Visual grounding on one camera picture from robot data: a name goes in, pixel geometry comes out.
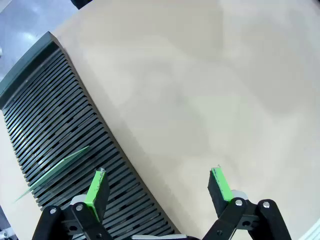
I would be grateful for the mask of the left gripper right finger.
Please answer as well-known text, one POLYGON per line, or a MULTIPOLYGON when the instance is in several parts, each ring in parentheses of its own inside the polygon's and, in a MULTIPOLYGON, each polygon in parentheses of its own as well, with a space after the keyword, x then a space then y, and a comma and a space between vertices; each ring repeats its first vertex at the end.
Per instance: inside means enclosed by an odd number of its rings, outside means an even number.
POLYGON ((236 230, 246 230, 253 240, 290 240, 291 236, 275 201, 262 199, 257 204, 235 196, 220 167, 209 172, 210 193, 217 220, 204 240, 230 240, 236 230))

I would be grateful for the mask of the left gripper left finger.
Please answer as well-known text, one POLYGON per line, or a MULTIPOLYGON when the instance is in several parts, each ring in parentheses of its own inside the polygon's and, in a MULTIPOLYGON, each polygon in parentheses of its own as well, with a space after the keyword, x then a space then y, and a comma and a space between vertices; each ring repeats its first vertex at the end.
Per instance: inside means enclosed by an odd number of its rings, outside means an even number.
POLYGON ((109 195, 107 172, 100 168, 95 171, 87 194, 75 196, 65 209, 56 205, 43 209, 32 239, 71 240, 83 234, 87 240, 111 240, 102 224, 109 195))

